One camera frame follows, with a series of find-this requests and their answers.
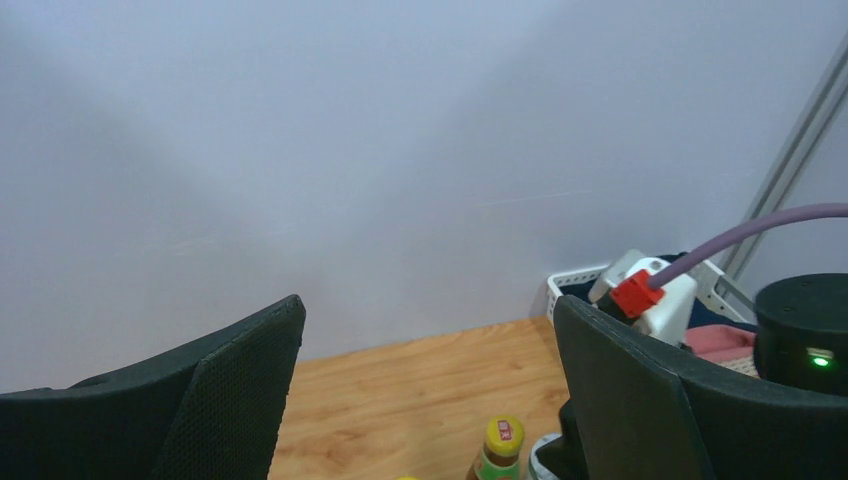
red connector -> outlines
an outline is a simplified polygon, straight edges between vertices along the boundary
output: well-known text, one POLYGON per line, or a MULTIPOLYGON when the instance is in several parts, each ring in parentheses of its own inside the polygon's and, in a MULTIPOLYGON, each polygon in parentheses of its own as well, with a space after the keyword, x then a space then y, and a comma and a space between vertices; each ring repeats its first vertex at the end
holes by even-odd
POLYGON ((624 311, 627 318, 638 318, 645 310, 659 303, 665 295, 663 289, 652 290, 648 286, 650 277, 651 274, 647 270, 639 270, 610 292, 610 297, 624 311))

table top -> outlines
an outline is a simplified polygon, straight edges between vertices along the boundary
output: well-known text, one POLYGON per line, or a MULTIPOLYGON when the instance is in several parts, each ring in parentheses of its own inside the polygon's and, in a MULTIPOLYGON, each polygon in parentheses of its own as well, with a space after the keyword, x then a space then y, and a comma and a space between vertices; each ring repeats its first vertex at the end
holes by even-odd
POLYGON ((488 419, 559 431, 568 398, 544 317, 302 362, 269 479, 463 478, 488 419))

yellow object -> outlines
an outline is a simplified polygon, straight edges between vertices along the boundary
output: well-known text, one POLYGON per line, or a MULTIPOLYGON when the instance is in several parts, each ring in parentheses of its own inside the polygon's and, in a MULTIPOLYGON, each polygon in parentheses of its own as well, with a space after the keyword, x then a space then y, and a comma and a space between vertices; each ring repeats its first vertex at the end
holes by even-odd
POLYGON ((495 455, 518 455, 524 443, 524 425, 512 415, 498 415, 486 427, 486 446, 495 455))

white basket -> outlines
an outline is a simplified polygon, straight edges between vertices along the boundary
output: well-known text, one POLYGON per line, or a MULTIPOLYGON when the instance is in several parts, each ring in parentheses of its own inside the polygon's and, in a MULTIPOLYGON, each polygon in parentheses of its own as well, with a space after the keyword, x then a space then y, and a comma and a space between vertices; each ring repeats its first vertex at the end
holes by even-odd
MULTIPOLYGON (((548 309, 546 312, 548 320, 550 320, 551 323, 554 321, 554 307, 556 306, 557 299, 562 296, 560 287, 594 281, 600 277, 602 273, 604 273, 604 270, 606 270, 607 267, 608 265, 603 267, 584 268, 582 270, 574 270, 571 272, 555 273, 548 277, 548 309)), ((719 278, 724 275, 724 272, 715 266, 714 263, 709 260, 704 260, 692 268, 692 270, 688 273, 689 276, 698 282, 697 298, 704 304, 705 307, 719 315, 723 315, 730 320, 733 320, 734 322, 749 323, 748 320, 740 315, 735 308, 730 306, 730 304, 727 303, 721 295, 716 293, 716 284, 718 283, 719 278)))

red cloth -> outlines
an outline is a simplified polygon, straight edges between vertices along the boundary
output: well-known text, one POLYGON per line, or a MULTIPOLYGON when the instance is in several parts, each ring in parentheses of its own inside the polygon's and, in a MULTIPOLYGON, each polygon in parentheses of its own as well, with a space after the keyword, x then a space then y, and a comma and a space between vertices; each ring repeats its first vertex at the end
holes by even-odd
POLYGON ((686 343, 695 355, 713 363, 728 362, 754 353, 754 334, 729 325, 707 325, 686 331, 686 343))

